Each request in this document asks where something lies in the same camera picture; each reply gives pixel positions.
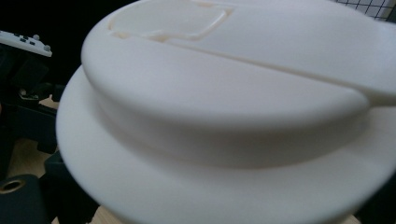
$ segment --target grid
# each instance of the grid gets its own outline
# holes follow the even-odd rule
[[[352,7],[378,21],[386,21],[396,5],[396,0],[331,0],[331,1],[346,5],[347,7]]]

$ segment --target wooden surface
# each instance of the wooden surface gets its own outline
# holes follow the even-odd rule
[[[42,102],[43,105],[57,108],[58,104],[51,100]],[[50,154],[40,152],[36,149],[37,142],[29,139],[18,139],[15,143],[13,155],[11,158],[8,177],[15,175],[32,174],[37,177],[45,173],[44,161],[50,157]],[[52,221],[52,224],[58,224],[57,219]],[[110,212],[103,206],[100,206],[95,213],[92,224],[121,224]],[[359,221],[351,216],[342,224],[360,224]]]

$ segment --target white container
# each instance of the white container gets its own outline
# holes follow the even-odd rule
[[[133,3],[86,37],[61,153],[125,223],[342,221],[396,168],[394,36],[330,1]]]

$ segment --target white plastic surface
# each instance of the white plastic surface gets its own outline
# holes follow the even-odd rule
[[[396,167],[395,34],[330,1],[133,3],[86,37],[61,153],[125,222],[334,223]]]
[[[38,35],[29,37],[26,35],[15,35],[10,32],[0,31],[0,44],[9,45],[17,49],[24,49],[46,57],[52,56],[49,45],[44,45]]]

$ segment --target game controller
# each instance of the game controller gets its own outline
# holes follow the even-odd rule
[[[17,49],[24,49],[33,53],[50,57],[52,55],[50,46],[44,45],[39,39],[39,35],[29,37],[26,35],[18,35],[0,31],[0,44],[9,45]]]

